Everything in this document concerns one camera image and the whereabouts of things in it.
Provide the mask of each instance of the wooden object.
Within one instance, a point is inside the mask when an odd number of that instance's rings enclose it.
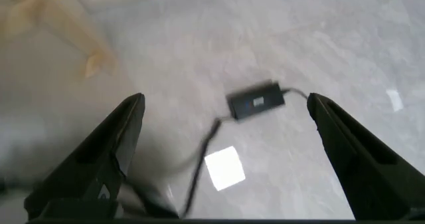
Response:
[[[5,34],[12,37],[43,22],[88,56],[85,77],[101,68],[113,71],[116,58],[78,0],[17,0],[7,13]]]
[[[9,40],[32,29],[37,23],[42,5],[40,0],[24,0],[9,7],[1,26],[2,37]]]

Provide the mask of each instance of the power cord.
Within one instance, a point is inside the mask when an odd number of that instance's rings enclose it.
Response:
[[[182,214],[180,214],[180,218],[186,218],[186,216],[191,212],[193,198],[195,197],[195,192],[198,186],[199,175],[201,174],[202,167],[204,166],[204,162],[205,162],[204,157],[207,154],[210,141],[217,135],[218,129],[220,129],[223,121],[232,120],[232,119],[233,119],[232,117],[215,118],[214,122],[212,123],[210,132],[202,140],[201,152],[199,153],[197,166],[192,176],[191,185],[189,187],[189,193],[187,194],[186,203],[183,208]]]
[[[304,92],[302,92],[301,90],[299,90],[297,88],[284,88],[284,89],[282,89],[282,95],[284,95],[284,96],[285,96],[285,94],[287,94],[289,92],[297,93],[297,94],[301,95],[303,98],[305,98],[306,100],[308,100],[308,95],[306,95]]]

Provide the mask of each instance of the black power adapter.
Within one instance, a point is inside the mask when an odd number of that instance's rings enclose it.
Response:
[[[247,118],[285,104],[279,84],[271,81],[229,94],[227,102],[235,120]]]

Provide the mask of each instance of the gray tile floor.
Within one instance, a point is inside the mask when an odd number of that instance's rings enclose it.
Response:
[[[154,181],[180,208],[188,160],[213,118],[228,114],[225,94],[266,79],[334,99],[425,173],[423,7],[425,0],[141,0],[94,14],[146,95],[132,176]],[[217,191],[204,169],[191,217],[353,218],[304,100],[290,95],[287,103],[222,127],[209,153],[234,146],[246,179]]]

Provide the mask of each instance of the floor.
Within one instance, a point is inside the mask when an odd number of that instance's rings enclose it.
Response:
[[[141,0],[95,13],[146,111],[131,175],[182,207],[225,94],[277,80],[336,101],[425,173],[425,0]],[[205,168],[191,217],[353,219],[305,101],[227,122],[244,180]]]
[[[269,79],[332,98],[425,173],[422,7],[425,0],[138,0],[93,13],[122,69],[88,80],[77,79],[83,54],[48,29],[31,31],[0,44],[0,173],[45,176],[124,97],[142,92],[130,175],[180,210],[200,141],[214,117],[229,115],[226,94]],[[289,94],[286,102],[223,124],[190,217],[353,218],[305,100]],[[25,222],[25,195],[0,203],[2,222]]]

